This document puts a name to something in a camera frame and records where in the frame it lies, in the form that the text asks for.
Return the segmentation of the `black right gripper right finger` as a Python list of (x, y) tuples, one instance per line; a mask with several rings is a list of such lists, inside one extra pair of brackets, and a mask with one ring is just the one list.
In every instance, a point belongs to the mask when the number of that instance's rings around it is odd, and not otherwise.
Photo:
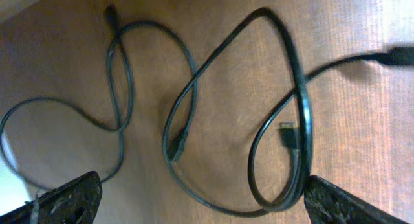
[(312, 224), (405, 224), (317, 175), (307, 179), (304, 204)]

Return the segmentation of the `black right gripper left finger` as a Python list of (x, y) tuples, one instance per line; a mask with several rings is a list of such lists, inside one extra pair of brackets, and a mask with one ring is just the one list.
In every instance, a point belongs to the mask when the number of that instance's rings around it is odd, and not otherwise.
[(1, 224), (92, 224), (102, 194), (102, 183), (98, 173), (90, 171), (2, 215)]

